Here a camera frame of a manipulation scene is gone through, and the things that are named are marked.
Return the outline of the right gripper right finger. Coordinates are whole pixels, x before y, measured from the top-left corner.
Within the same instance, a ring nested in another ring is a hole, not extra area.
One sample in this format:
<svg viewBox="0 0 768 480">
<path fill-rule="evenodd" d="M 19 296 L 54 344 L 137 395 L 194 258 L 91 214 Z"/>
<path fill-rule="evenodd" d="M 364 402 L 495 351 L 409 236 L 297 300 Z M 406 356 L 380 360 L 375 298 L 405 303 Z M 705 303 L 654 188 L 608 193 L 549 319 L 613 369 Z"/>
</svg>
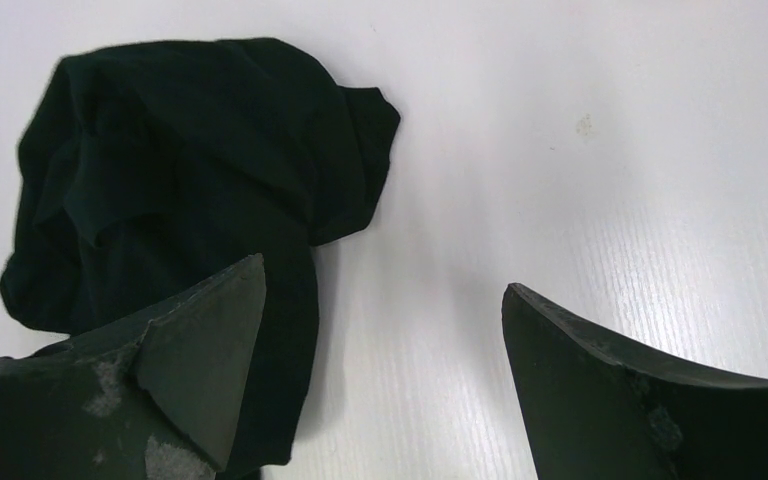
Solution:
<svg viewBox="0 0 768 480">
<path fill-rule="evenodd" d="M 768 379 L 695 363 L 518 283 L 503 337 L 541 479 L 768 479 Z"/>
</svg>

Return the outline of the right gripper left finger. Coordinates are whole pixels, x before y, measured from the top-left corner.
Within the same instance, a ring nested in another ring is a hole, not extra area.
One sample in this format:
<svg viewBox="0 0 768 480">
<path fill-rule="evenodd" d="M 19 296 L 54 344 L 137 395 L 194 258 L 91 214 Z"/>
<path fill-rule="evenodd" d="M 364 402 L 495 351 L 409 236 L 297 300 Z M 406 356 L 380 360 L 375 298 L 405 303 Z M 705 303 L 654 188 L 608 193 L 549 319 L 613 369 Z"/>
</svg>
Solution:
<svg viewBox="0 0 768 480">
<path fill-rule="evenodd" d="M 251 255 L 108 325 L 0 357 L 0 479 L 212 479 L 266 294 Z"/>
</svg>

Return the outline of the black t shirt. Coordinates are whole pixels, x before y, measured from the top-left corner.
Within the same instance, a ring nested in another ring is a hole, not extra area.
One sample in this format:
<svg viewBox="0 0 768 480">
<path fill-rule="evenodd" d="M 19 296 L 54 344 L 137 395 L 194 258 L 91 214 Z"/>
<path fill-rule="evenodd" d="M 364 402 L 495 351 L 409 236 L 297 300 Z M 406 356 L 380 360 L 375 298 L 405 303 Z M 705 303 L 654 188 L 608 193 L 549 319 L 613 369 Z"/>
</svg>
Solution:
<svg viewBox="0 0 768 480">
<path fill-rule="evenodd" d="M 23 326 L 78 335 L 261 254 L 266 300 L 228 479 L 284 465 L 319 332 L 312 251 L 365 229 L 401 117 L 275 38 L 67 56 L 17 150 L 0 277 Z"/>
</svg>

